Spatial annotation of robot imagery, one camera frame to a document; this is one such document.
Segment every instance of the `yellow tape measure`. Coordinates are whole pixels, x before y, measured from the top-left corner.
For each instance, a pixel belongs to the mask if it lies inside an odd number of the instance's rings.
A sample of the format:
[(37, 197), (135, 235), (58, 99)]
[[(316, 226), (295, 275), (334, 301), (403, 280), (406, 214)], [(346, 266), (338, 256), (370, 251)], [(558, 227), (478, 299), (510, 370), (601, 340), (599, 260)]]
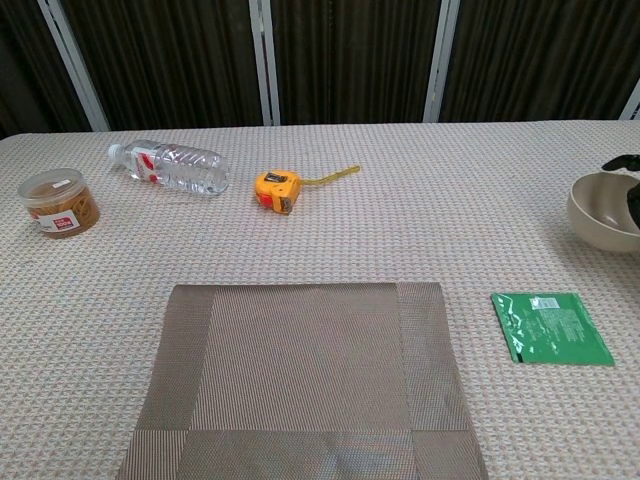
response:
[(298, 199), (302, 185), (324, 185), (359, 171), (360, 166), (355, 165), (323, 178), (308, 180), (300, 178), (295, 172), (271, 170), (256, 179), (256, 199), (260, 205), (288, 215)]

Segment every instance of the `dark curtain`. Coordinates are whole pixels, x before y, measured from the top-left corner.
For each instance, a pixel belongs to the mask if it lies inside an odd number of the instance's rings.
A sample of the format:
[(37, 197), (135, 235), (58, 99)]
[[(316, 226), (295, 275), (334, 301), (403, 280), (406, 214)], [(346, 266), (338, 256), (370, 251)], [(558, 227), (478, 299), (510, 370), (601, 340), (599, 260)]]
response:
[(262, 125), (247, 1), (61, 3), (112, 129)]
[(0, 138), (90, 130), (36, 0), (0, 0)]
[(617, 119), (638, 78), (638, 0), (463, 0), (440, 121)]
[(422, 121), (439, 0), (271, 0), (284, 124)]

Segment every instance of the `woven placemat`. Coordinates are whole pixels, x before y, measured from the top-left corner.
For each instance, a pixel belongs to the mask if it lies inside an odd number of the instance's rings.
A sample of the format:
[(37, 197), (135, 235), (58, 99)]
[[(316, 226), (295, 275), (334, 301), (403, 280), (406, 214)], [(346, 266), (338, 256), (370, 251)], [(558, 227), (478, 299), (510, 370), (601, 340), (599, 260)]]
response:
[(119, 478), (486, 478), (440, 286), (176, 287)]

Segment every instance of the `ceramic bowl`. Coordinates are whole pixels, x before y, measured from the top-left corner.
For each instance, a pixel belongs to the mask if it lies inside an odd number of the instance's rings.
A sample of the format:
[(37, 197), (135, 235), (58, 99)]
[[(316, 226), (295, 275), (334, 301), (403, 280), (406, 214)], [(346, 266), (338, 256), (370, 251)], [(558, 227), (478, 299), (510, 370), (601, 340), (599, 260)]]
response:
[(607, 172), (576, 180), (567, 205), (576, 234), (601, 250), (640, 251), (640, 228), (627, 204), (627, 192), (638, 183), (640, 180), (630, 175)]

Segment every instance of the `green plastic bag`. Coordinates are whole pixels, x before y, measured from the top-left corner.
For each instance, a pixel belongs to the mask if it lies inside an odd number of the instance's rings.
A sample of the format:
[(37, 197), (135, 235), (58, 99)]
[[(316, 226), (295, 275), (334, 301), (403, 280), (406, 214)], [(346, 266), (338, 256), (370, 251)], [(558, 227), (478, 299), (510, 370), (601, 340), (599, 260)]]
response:
[(494, 293), (511, 358), (519, 363), (614, 365), (575, 293)]

